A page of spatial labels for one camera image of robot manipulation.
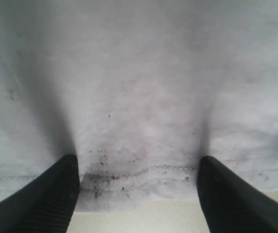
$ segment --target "white cloth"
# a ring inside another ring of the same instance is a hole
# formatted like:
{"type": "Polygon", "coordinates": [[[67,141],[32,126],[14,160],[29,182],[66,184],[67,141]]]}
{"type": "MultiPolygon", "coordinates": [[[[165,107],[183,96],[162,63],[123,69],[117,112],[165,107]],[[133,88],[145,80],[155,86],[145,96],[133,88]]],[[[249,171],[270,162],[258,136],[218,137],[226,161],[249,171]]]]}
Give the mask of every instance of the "white cloth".
{"type": "Polygon", "coordinates": [[[196,197],[211,155],[278,189],[278,1],[0,0],[0,200],[79,158],[79,211],[196,197]]]}

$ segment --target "white fabric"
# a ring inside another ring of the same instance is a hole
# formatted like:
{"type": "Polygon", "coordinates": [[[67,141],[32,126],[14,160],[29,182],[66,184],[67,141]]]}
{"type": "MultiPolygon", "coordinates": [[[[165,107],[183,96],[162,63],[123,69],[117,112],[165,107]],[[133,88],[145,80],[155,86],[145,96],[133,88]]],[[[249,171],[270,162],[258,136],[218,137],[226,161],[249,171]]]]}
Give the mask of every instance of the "white fabric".
{"type": "Polygon", "coordinates": [[[0,0],[0,200],[79,158],[77,210],[191,199],[211,155],[278,189],[278,1],[0,0]]]}

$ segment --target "beige surface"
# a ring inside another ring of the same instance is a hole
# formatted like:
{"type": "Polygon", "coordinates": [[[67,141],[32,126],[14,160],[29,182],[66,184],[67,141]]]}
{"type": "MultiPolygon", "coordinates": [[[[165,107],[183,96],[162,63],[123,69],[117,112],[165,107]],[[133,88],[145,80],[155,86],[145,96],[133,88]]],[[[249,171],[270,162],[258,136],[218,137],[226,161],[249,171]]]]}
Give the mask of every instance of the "beige surface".
{"type": "MultiPolygon", "coordinates": [[[[266,193],[278,201],[278,191],[266,193]]],[[[68,233],[208,233],[198,202],[160,200],[133,211],[74,213],[68,233]]]]}

